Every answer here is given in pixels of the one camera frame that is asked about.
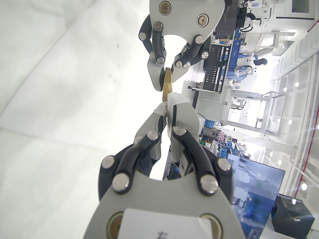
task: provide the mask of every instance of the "brass object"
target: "brass object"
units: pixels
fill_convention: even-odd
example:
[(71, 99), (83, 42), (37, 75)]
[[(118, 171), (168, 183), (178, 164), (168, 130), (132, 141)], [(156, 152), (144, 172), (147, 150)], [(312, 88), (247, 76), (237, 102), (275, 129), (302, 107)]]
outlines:
[(173, 91), (172, 88), (172, 71), (170, 68), (165, 69), (163, 83), (163, 102), (167, 101), (167, 95)]
[(113, 214), (112, 217), (108, 220), (106, 226), (106, 237), (108, 239), (116, 239), (118, 237), (122, 218), (123, 212), (118, 212), (116, 214)]

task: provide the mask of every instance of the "cable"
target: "cable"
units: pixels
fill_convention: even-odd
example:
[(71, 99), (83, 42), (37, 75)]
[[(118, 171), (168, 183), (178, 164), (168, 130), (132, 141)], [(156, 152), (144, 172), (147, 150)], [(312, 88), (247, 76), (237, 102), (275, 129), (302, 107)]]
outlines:
[(248, 32), (250, 32), (251, 30), (253, 30), (253, 27), (252, 27), (249, 31), (242, 31), (242, 30), (240, 29), (240, 31), (241, 31), (242, 33), (248, 33)]
[(206, 119), (206, 120), (208, 120), (207, 118), (205, 118), (202, 114), (200, 114), (200, 113), (197, 113), (198, 115), (201, 115), (204, 119)]
[(244, 27), (244, 28), (242, 28), (242, 29), (240, 29), (240, 30), (246, 30), (247, 28), (249, 28), (250, 27), (250, 24), (247, 26), (247, 27)]

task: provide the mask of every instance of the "white robot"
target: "white robot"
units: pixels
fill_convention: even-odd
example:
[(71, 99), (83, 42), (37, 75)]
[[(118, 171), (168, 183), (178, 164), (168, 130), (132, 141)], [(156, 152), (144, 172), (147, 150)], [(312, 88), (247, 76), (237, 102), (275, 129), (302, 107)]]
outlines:
[(262, 58), (258, 59), (254, 56), (253, 51), (241, 51), (242, 55), (239, 56), (245, 56), (245, 57), (238, 57), (237, 59), (237, 66), (234, 70), (234, 74), (236, 77), (244, 75), (244, 74), (250, 74), (255, 67), (267, 65), (267, 59)]

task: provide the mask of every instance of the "black finger link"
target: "black finger link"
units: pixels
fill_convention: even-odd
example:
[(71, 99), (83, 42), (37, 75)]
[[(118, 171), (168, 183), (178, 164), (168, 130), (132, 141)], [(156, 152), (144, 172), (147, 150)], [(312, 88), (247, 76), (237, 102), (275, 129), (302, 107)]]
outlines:
[(224, 195), (226, 196), (229, 202), (232, 202), (234, 196), (234, 186), (233, 186), (233, 170), (230, 169), (227, 172), (222, 171), (218, 164), (217, 160), (220, 159), (219, 157), (212, 154), (209, 150), (203, 147), (204, 151), (206, 152), (213, 169), (215, 171), (215, 177), (218, 181), (219, 188), (223, 191)]
[(160, 135), (156, 140), (150, 140), (147, 136), (144, 136), (135, 146), (130, 147), (123, 155), (115, 175), (119, 173), (125, 173), (129, 176), (129, 186), (118, 194), (127, 193), (133, 183), (135, 171), (138, 169), (140, 161), (147, 157), (150, 150), (160, 141)]
[(131, 147), (133, 147), (133, 145), (126, 147), (125, 149), (121, 150), (118, 154), (114, 156), (115, 162), (111, 168), (105, 169), (102, 167), (102, 164), (101, 164), (100, 171), (99, 171), (99, 181), (98, 181), (99, 200), (103, 198), (108, 188), (112, 185), (112, 180), (114, 178), (117, 166), (120, 163), (124, 153)]
[(190, 157), (193, 162), (196, 174), (197, 187), (199, 191), (206, 196), (212, 196), (212, 194), (204, 191), (200, 184), (200, 178), (206, 174), (215, 176), (213, 166), (202, 146), (198, 141), (192, 136), (188, 131), (182, 136), (176, 135), (173, 131), (173, 136), (180, 142), (180, 144), (185, 148), (185, 152)]
[(148, 53), (150, 54), (153, 51), (153, 46), (151, 43), (151, 35), (152, 35), (152, 24), (151, 24), (151, 18), (150, 15), (148, 15), (146, 17), (146, 19), (144, 20), (139, 34), (140, 33), (144, 33), (146, 35), (146, 39), (145, 40), (141, 40), (146, 48), (146, 50), (148, 51)]
[(201, 61), (203, 58), (202, 58), (202, 53), (203, 52), (207, 52), (208, 55), (211, 51), (211, 47), (212, 47), (212, 36), (209, 36), (206, 41), (201, 45), (199, 51), (198, 51), (198, 54), (197, 56), (195, 56), (194, 58), (192, 58), (190, 60), (190, 65), (195, 65), (197, 64), (199, 61)]
[(163, 25), (160, 31), (156, 31), (153, 28), (152, 43), (153, 43), (153, 52), (154, 52), (155, 59), (159, 59), (160, 57), (163, 57), (165, 60), (164, 53), (163, 53), (163, 39), (162, 39), (163, 29), (164, 29)]
[(180, 59), (177, 59), (174, 64), (176, 64), (177, 61), (181, 61), (183, 65), (185, 65), (187, 62), (192, 60), (194, 57), (197, 56), (199, 49), (201, 48), (201, 44), (196, 43), (195, 39), (198, 35), (196, 35), (193, 39), (192, 44), (190, 45), (190, 48), (186, 51), (185, 54)]

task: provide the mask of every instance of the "ceiling light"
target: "ceiling light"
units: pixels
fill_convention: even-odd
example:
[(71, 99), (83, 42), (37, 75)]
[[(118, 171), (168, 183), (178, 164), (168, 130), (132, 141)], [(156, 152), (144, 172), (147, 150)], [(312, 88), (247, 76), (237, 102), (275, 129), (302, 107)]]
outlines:
[(301, 184), (301, 189), (302, 190), (307, 190), (307, 188), (308, 188), (307, 184), (305, 184), (305, 183)]

